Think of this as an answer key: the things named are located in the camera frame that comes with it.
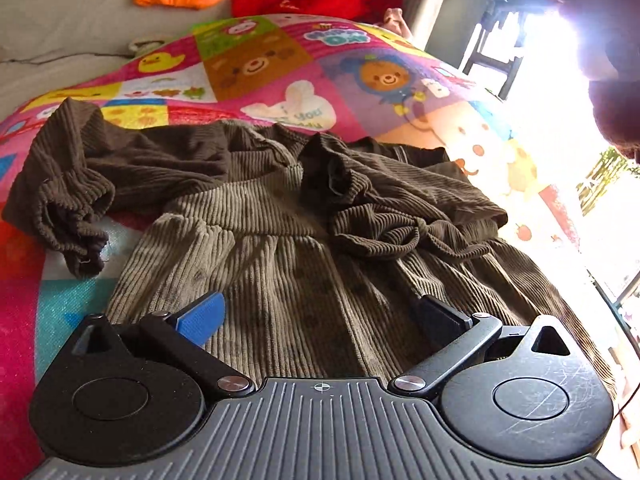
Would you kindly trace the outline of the pink small plush toy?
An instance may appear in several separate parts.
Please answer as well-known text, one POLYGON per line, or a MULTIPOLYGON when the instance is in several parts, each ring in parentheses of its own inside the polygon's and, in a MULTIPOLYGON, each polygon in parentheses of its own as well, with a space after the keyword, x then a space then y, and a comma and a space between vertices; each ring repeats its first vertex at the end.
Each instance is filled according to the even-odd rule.
POLYGON ((405 40, 412 39, 412 32, 402 15, 401 8, 389 8, 385 11, 382 21, 382 28, 401 36, 405 40))

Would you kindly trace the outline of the brown corduroy dotted dress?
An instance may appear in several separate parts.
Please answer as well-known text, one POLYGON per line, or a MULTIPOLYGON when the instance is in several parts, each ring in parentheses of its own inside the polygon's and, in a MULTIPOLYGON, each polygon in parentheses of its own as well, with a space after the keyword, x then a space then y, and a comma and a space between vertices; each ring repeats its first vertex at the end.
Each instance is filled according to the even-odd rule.
POLYGON ((126 129, 64 101, 32 141, 3 219, 93 278, 108 241, 100 221, 122 210, 156 218, 108 318, 221 292, 226 322, 206 349, 255 379, 390 379, 434 351, 416 322, 432 296, 508 325, 555 316, 614 384, 558 290, 500 237, 506 211, 443 150, 239 120, 126 129))

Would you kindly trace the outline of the colourful cartoon play mat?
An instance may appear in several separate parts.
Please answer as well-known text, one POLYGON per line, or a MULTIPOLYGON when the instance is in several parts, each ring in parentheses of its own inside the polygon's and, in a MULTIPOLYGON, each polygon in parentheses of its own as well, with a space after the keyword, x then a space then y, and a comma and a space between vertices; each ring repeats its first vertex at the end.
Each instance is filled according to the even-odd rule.
MULTIPOLYGON (((503 206, 501 238, 518 250, 540 223, 561 237, 566 217, 504 124, 501 105, 452 67, 370 25, 272 14, 201 24, 113 73, 51 90, 1 126, 1 188, 9 192, 30 144, 66 99, 88 102, 126 129, 239 120, 345 141, 370 138, 443 150, 480 191, 503 206)), ((104 268, 75 278, 64 258, 9 223, 1 227, 1 474, 39 462, 27 405, 80 318, 107 310, 154 212, 115 211, 100 227, 104 268)))

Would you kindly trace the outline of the beige covered sofa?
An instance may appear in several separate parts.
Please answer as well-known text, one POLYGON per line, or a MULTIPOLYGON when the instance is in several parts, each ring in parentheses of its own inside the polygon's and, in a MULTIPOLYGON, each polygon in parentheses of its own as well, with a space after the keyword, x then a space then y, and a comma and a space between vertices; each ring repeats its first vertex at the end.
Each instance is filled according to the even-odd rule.
POLYGON ((230 0, 199 11, 134 0, 1 0, 1 116, 114 70, 138 40, 180 37, 230 15, 230 0))

